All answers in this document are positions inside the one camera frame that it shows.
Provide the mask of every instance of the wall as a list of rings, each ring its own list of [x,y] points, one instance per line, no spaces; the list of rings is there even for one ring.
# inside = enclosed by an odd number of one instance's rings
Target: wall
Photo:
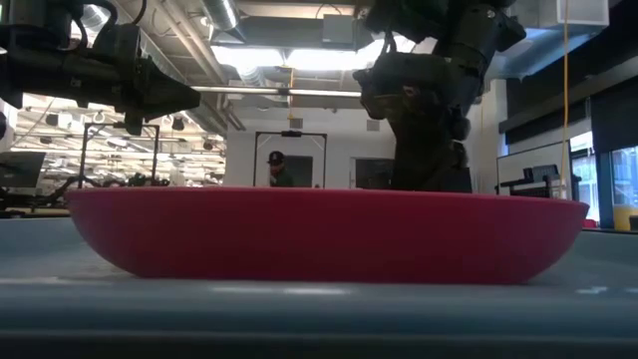
[[[492,80],[480,105],[468,112],[472,131],[465,141],[475,193],[495,194],[496,158],[507,155],[504,136],[498,133],[498,123],[507,119],[507,85],[505,80]]]
[[[515,154],[522,151],[535,149],[541,146],[550,145],[557,142],[562,142],[562,130],[563,128],[554,129],[542,135],[534,136],[530,139],[527,139],[515,144],[511,144],[509,145],[509,152],[511,154]],[[584,119],[582,121],[569,125],[569,127],[567,128],[567,139],[569,140],[571,138],[574,138],[578,135],[582,135],[590,131],[591,131],[591,120]]]
[[[252,185],[254,141],[256,131],[288,130],[287,110],[235,109],[237,117],[246,125],[246,132],[229,132],[226,151],[224,185]],[[378,133],[366,132],[367,114],[363,110],[340,110],[333,113],[321,109],[297,109],[295,117],[304,119],[303,132],[328,135],[326,153],[326,187],[350,187],[350,159],[392,159],[395,139],[387,122],[382,122]],[[273,137],[275,146],[287,155],[314,154],[315,170],[323,159],[317,154],[312,141],[290,142]]]

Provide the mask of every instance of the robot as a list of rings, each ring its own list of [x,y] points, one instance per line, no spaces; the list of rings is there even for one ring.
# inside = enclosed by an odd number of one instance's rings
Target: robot
[[[503,9],[515,0],[377,0],[366,26],[386,35],[383,53],[369,70],[354,74],[370,118],[387,119],[397,138],[392,188],[448,190],[468,173],[461,141],[470,131],[467,112],[480,95],[495,51],[525,37]],[[111,13],[92,49],[81,22],[85,5]],[[117,25],[107,0],[14,0],[9,25],[0,26],[0,97],[22,108],[24,92],[114,106],[129,133],[144,121],[199,106],[200,94],[142,58],[140,28]],[[71,22],[83,30],[70,44]],[[432,55],[398,53],[393,32],[420,43],[438,40]]]
[[[514,1],[377,0],[370,10],[366,26],[386,43],[374,67],[354,77],[370,118],[387,119],[397,138],[393,189],[472,191],[466,115],[495,51],[526,36],[503,12]],[[398,53],[393,32],[438,42],[431,55]],[[463,176],[468,185],[449,189]]]

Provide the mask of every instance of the cable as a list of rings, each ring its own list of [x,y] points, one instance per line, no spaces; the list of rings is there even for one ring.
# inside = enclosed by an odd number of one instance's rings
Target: cable
[[[564,123],[562,127],[562,159],[560,162],[560,187],[562,193],[563,181],[565,179],[565,158],[567,150],[567,127],[569,124],[569,0],[565,0],[565,16],[563,24],[564,32],[564,50],[563,58],[563,102],[565,105]]]
[[[315,19],[319,18],[319,12],[321,11],[321,9],[323,9],[324,6],[326,5],[330,5],[333,9],[337,10],[337,12],[339,13],[339,15],[343,15],[343,13],[341,12],[341,10],[339,10],[338,7],[334,6],[333,4],[328,4],[328,3],[323,3],[321,4],[321,6],[319,6],[319,9],[317,9],[317,13],[315,14]]]
[[[82,39],[80,39],[80,44],[78,44],[78,46],[76,46],[76,48],[73,49],[73,51],[84,50],[89,46],[89,35],[87,34],[87,29],[84,27],[84,24],[82,23],[81,18],[74,18],[73,21],[76,23],[76,25],[78,25],[78,28],[80,29],[80,33],[82,34]]]
[[[133,25],[138,25],[140,21],[142,21],[144,14],[147,13],[147,5],[148,5],[148,0],[142,0],[142,8],[140,9],[140,13],[138,14],[138,17],[136,17],[135,20],[133,20],[132,22]]]

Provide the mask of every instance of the window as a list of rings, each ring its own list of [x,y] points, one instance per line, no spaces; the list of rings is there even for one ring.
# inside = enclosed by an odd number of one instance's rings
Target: window
[[[578,200],[589,204],[587,219],[600,221],[598,206],[598,177],[596,174],[596,157],[593,151],[591,132],[576,136],[571,143],[571,166],[573,174],[580,178],[578,182]]]
[[[638,207],[638,148],[614,151],[614,204]]]

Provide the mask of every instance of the light fixture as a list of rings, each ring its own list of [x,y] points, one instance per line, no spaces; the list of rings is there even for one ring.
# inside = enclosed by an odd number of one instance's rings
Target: light fixture
[[[183,124],[183,118],[182,117],[172,118],[171,128],[175,131],[183,131],[183,129],[185,129],[185,125]]]
[[[260,66],[281,66],[284,64],[281,53],[275,49],[228,48],[212,46],[217,61],[230,65],[237,71],[254,69]]]
[[[396,36],[398,52],[412,52],[415,43],[403,36]],[[335,50],[295,50],[286,60],[286,65],[296,70],[307,71],[348,71],[368,68],[374,63],[383,49],[384,39],[354,51]]]
[[[286,65],[295,70],[330,71],[365,69],[367,62],[357,58],[354,51],[294,50]]]
[[[396,36],[397,51],[412,52],[415,43],[403,36]],[[287,59],[283,59],[276,49],[229,48],[213,46],[217,61],[230,65],[237,71],[245,71],[261,66],[286,65],[296,70],[342,71],[365,69],[375,62],[383,49],[384,39],[372,42],[358,52],[324,49],[297,49]]]

